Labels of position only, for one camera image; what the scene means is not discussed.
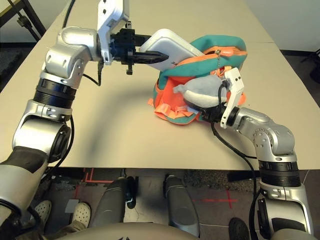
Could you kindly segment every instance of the person's foot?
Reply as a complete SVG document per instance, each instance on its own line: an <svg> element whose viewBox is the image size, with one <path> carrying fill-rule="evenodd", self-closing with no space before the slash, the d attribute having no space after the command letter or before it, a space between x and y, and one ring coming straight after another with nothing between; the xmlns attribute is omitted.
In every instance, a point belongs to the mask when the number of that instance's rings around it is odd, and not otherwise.
<svg viewBox="0 0 320 240"><path fill-rule="evenodd" d="M46 223L47 223L48 218L51 213L51 207L52 207L51 201L45 200L45 201L40 202L34 208L34 210L39 214L41 221L43 222L43 226L46 226Z"/></svg>
<svg viewBox="0 0 320 240"><path fill-rule="evenodd" d="M246 223L240 218L234 217L229 222L230 240L250 240L249 229Z"/></svg>
<svg viewBox="0 0 320 240"><path fill-rule="evenodd" d="M77 220L88 228L91 217L91 208L84 202L79 202L74 209L72 221Z"/></svg>

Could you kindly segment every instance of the table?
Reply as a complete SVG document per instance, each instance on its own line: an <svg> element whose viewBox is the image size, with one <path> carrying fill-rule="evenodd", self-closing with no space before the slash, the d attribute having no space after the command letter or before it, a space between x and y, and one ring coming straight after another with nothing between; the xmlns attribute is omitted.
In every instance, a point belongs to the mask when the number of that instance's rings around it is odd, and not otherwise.
<svg viewBox="0 0 320 240"><path fill-rule="evenodd" d="M320 110L302 81L282 56L274 41L241 0L130 1L130 20L137 34L152 35L168 28L192 41L206 34L243 38L248 57L241 70L247 101L245 107L263 112L294 134L300 169L320 169ZM77 0L68 26L96 28L98 0ZM7 159L11 140L33 97L48 48L55 44L66 13L56 18L0 94L0 162ZM134 65L133 76L114 62L102 71L97 87L82 78L73 103L75 141L63 167L249 169L216 139L208 123L179 126L156 117L147 104L158 71ZM97 78L97 63L85 73ZM248 155L252 143L233 132L221 135ZM256 160L250 160L258 167Z"/></svg>

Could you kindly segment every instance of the white wall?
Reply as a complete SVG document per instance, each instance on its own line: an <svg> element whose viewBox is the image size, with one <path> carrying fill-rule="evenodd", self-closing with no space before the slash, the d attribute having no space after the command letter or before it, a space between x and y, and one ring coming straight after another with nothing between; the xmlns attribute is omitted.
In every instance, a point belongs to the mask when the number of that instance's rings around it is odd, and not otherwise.
<svg viewBox="0 0 320 240"><path fill-rule="evenodd" d="M279 49L320 48L320 0L244 0Z"/></svg>
<svg viewBox="0 0 320 240"><path fill-rule="evenodd" d="M61 13L65 5L69 3L69 0L29 0L29 2L44 27L48 29L56 17ZM0 0L0 12L9 5L10 4L7 0ZM23 10L20 12L22 15L26 16ZM17 20L18 15L15 15L0 28L0 42L35 42L35 39L29 31L25 27L21 27L19 23L17 23Z"/></svg>
<svg viewBox="0 0 320 240"><path fill-rule="evenodd" d="M280 49L315 51L320 48L320 0L244 1ZM29 0L29 2L47 29L69 0ZM0 11L8 5L7 0L0 0ZM28 30L20 27L16 22L17 19L15 16L0 28L0 42L35 41Z"/></svg>

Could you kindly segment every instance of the white tablet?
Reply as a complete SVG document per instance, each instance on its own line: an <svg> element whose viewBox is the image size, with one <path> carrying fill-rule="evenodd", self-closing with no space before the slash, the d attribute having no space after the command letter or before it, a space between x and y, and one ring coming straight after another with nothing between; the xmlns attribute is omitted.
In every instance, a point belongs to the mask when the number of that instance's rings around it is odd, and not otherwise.
<svg viewBox="0 0 320 240"><path fill-rule="evenodd" d="M165 61L149 64L150 67L164 71L174 68L181 61L204 55L197 48L169 29L160 29L153 34L139 49L140 52L158 51L169 58Z"/></svg>

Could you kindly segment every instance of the white sneaker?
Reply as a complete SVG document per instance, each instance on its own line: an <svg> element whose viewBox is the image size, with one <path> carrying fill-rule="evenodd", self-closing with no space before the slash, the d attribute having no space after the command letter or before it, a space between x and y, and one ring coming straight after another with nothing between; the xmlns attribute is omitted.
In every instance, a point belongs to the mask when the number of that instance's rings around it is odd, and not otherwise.
<svg viewBox="0 0 320 240"><path fill-rule="evenodd" d="M79 202L74 209L72 221L77 220L82 223L86 228L89 226L91 217L91 208L84 202Z"/></svg>
<svg viewBox="0 0 320 240"><path fill-rule="evenodd" d="M51 208L52 208L52 203L49 200L45 200L45 201L40 202L34 208L34 210L39 214L39 216L43 222L43 226L45 226L48 221L48 218L51 213Z"/></svg>

